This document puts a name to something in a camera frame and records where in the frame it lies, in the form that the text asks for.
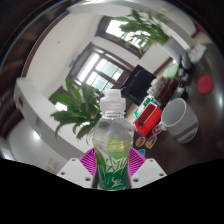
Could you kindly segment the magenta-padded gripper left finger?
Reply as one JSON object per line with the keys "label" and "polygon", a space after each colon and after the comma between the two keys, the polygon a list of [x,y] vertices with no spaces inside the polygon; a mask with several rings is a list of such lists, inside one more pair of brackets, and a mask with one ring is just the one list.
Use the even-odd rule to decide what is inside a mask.
{"label": "magenta-padded gripper left finger", "polygon": [[90,149],[79,158],[71,158],[57,175],[81,187],[92,188],[96,173],[95,150]]}

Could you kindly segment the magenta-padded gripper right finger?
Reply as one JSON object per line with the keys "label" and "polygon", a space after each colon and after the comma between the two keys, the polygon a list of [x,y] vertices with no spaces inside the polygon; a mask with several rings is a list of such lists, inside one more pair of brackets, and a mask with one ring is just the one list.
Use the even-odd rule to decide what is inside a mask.
{"label": "magenta-padded gripper right finger", "polygon": [[128,159],[130,188],[140,188],[166,176],[165,171],[153,158],[146,159],[137,150],[131,148]]}

